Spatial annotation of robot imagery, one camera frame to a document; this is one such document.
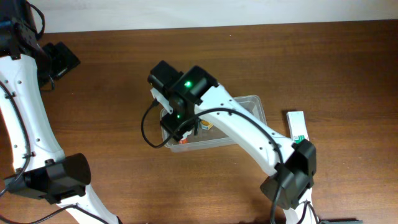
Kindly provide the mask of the small gold-lidded balm jar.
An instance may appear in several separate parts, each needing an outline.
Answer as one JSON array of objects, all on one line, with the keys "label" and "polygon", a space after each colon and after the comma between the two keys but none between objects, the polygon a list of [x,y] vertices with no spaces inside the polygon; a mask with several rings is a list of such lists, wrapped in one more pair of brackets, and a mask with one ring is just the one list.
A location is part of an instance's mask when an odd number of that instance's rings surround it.
[{"label": "small gold-lidded balm jar", "polygon": [[200,125],[201,125],[201,128],[204,130],[210,130],[213,127],[213,125],[210,122],[205,121],[205,120],[201,120]]}]

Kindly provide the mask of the white medicine box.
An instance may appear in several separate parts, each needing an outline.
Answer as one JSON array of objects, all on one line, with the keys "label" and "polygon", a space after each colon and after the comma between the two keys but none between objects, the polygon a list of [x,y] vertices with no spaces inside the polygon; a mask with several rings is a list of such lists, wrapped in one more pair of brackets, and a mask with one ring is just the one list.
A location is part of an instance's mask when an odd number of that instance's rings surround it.
[{"label": "white medicine box", "polygon": [[304,139],[309,140],[303,111],[288,111],[287,122],[289,125],[290,137],[296,144],[299,144]]}]

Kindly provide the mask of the orange tube white cap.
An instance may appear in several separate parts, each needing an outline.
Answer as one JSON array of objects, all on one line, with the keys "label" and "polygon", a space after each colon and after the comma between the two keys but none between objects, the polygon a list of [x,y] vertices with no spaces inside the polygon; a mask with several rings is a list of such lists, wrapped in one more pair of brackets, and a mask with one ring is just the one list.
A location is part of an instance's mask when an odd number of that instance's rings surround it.
[{"label": "orange tube white cap", "polygon": [[182,138],[178,141],[179,144],[186,144],[187,143],[187,137],[190,135],[190,132],[186,132]]}]

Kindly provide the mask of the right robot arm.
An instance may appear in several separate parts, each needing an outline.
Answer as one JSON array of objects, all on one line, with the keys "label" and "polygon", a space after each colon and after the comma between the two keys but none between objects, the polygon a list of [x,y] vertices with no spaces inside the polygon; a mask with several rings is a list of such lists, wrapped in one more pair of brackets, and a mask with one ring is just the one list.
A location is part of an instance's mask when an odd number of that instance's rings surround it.
[{"label": "right robot arm", "polygon": [[160,120],[170,139],[179,141],[207,121],[239,144],[267,174],[262,193],[271,200],[270,222],[283,209],[287,223],[319,223],[312,205],[317,171],[315,146],[295,142],[274,131],[244,109],[218,80],[199,66],[179,72],[160,61],[148,76],[154,101],[167,111]]}]

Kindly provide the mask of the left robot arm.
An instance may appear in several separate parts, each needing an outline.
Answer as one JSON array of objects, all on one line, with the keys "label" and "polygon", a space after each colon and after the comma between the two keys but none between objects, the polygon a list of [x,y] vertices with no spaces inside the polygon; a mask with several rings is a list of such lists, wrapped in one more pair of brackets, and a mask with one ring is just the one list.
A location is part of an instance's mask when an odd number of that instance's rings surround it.
[{"label": "left robot arm", "polygon": [[62,42],[39,45],[38,12],[27,1],[1,2],[1,114],[15,171],[5,191],[46,200],[79,223],[119,223],[95,194],[86,157],[66,156],[50,127],[40,89],[80,61]]}]

